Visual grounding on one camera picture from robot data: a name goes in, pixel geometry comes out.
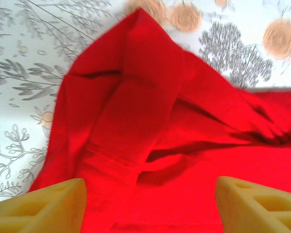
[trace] floral pattern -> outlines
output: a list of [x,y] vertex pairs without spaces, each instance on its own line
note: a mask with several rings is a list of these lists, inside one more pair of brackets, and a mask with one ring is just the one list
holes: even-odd
[[291,87],[291,0],[0,0],[0,200],[41,169],[76,57],[138,7],[231,84]]

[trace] red fabric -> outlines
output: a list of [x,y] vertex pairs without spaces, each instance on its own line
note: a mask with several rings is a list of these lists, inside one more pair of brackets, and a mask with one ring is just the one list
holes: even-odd
[[82,233],[219,233],[218,176],[291,192],[291,92],[232,87],[137,10],[65,76],[31,191],[84,178]]

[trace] yellow foam block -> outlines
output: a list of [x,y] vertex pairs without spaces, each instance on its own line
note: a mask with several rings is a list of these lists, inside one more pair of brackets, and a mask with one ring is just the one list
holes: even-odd
[[291,233],[291,193],[219,177],[215,198],[225,233]]
[[86,207],[83,179],[0,202],[0,233],[79,233]]

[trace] white patterned surface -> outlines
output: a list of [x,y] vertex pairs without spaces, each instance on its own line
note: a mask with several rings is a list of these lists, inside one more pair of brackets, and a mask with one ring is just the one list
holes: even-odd
[[72,62],[138,5],[234,85],[291,87],[291,0],[0,0],[0,200],[41,169]]

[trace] red cloth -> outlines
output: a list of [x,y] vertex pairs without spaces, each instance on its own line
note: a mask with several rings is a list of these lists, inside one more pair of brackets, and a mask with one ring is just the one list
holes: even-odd
[[31,191],[84,178],[82,233],[219,233],[218,176],[291,192],[291,92],[232,87],[137,10],[65,76]]

